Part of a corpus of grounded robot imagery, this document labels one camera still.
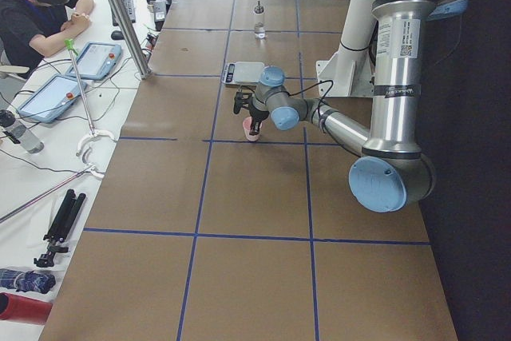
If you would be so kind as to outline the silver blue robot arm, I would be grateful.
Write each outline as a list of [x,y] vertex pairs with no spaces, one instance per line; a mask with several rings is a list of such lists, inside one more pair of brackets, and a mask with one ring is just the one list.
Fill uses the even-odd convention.
[[251,93],[238,93],[235,110],[247,109],[253,133],[271,120],[280,130],[309,121],[357,155],[349,171],[352,194],[373,212],[394,212],[434,189],[434,167],[414,138],[421,95],[422,48],[428,21],[462,14],[469,0],[351,0],[338,50],[319,63],[329,93],[355,94],[360,72],[372,69],[372,115],[365,127],[322,97],[293,97],[283,71],[263,69]]

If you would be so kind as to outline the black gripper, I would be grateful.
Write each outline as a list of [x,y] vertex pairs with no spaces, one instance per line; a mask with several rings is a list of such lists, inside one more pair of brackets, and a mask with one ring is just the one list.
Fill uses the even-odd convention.
[[260,123],[267,119],[267,111],[260,110],[254,105],[249,105],[249,113],[250,117],[248,118],[248,134],[250,136],[258,136],[260,131]]

